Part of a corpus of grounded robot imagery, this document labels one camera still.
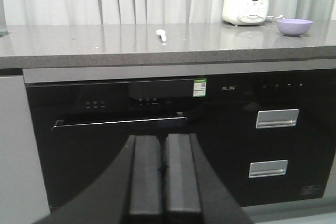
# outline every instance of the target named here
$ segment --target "cabinet door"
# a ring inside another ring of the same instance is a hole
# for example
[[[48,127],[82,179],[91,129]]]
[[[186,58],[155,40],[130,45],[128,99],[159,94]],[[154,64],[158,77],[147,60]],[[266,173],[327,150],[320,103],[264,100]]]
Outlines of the cabinet door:
[[[49,214],[23,77],[0,77],[0,223]]]

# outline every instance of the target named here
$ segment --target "kitchen counter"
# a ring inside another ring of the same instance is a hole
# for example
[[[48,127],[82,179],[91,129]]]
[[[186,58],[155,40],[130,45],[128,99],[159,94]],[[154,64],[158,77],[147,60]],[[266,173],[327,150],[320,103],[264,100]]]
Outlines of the kitchen counter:
[[[155,31],[166,30],[163,44]],[[0,68],[190,65],[335,59],[336,21],[315,22],[301,37],[276,23],[9,26]]]

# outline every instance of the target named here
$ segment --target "purple bowl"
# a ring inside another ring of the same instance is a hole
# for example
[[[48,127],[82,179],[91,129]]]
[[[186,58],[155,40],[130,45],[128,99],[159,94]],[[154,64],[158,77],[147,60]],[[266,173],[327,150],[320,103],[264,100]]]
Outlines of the purple bowl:
[[[281,33],[289,36],[299,36],[306,33],[313,21],[305,19],[285,18],[277,20],[278,29]]]

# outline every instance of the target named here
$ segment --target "sticker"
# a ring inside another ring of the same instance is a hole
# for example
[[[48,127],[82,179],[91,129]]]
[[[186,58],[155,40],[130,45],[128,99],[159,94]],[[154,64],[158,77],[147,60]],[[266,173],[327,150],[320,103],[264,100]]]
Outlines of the sticker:
[[[206,79],[195,79],[193,97],[204,97],[205,93],[206,93]]]
[[[321,185],[303,186],[301,195],[319,194],[321,191]]]

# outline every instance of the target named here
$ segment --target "white appliance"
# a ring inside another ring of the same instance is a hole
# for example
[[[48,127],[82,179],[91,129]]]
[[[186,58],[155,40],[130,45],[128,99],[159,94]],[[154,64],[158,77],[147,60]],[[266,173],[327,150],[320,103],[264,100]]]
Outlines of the white appliance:
[[[257,25],[265,21],[268,0],[224,0],[223,20],[233,25]]]

